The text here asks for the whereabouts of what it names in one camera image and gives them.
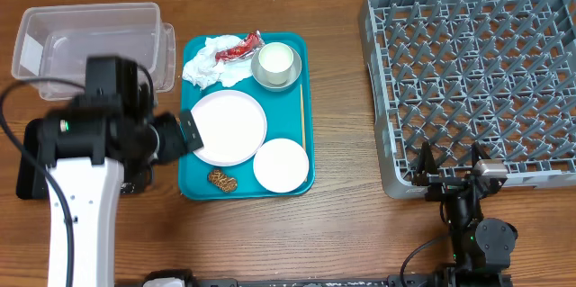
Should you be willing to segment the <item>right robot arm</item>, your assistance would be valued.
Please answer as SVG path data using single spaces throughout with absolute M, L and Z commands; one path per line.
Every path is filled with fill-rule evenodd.
M 510 286 L 503 273 L 510 267 L 518 239 L 517 229 L 499 219 L 485 218 L 481 199 L 498 193 L 507 181 L 502 161 L 492 159 L 480 144 L 471 147 L 472 169 L 462 177 L 441 175 L 428 142 L 421 146 L 412 183 L 425 186 L 425 200 L 440 203 L 440 217 L 447 225 L 444 236 L 417 247 L 400 267 L 400 283 L 409 284 L 405 274 L 409 261 L 421 250 L 448 238 L 451 264 L 440 265 L 432 274 L 415 278 L 419 286 Z

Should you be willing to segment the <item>white napkin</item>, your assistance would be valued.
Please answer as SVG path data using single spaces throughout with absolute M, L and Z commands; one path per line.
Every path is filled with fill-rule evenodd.
M 241 38 L 235 35 L 221 35 L 207 38 L 201 49 L 184 64 L 182 78 L 198 85 L 201 90 L 221 82 L 224 87 L 232 87 L 237 82 L 252 77 L 251 58 L 228 63 L 217 62 L 215 54 L 239 44 Z

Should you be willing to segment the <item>red snack wrapper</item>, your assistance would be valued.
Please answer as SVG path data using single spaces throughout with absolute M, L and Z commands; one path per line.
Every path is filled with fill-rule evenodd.
M 217 62 L 228 63 L 251 57 L 258 49 L 265 45 L 260 31 L 249 33 L 243 40 L 230 49 L 215 54 Z

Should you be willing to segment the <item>large white plate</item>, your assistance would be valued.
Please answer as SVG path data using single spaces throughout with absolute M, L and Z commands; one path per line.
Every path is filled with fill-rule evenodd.
M 192 108 L 203 147 L 194 154 L 212 166 L 239 165 L 264 143 L 266 114 L 251 95 L 237 90 L 207 94 Z

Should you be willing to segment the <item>brown cookie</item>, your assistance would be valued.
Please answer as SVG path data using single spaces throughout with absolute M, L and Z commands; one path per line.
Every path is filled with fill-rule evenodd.
M 208 174 L 208 181 L 224 193 L 232 193 L 238 188 L 236 178 L 226 175 L 221 169 L 213 169 Z

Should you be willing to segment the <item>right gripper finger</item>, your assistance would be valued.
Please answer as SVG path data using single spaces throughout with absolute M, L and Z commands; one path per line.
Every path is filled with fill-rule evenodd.
M 437 165 L 432 154 L 430 144 L 425 141 L 422 143 L 417 168 L 415 171 L 415 179 L 427 179 L 431 175 L 437 175 Z
M 478 142 L 472 144 L 471 156 L 473 172 L 476 175 L 482 175 L 485 172 L 486 161 L 490 160 L 491 158 Z

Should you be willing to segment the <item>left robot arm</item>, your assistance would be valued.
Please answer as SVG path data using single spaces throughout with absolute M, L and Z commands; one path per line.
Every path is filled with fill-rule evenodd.
M 83 93 L 40 123 L 50 286 L 112 286 L 122 185 L 203 147 L 190 112 L 154 115 L 153 84 L 138 79 L 144 69 L 128 58 L 89 58 Z

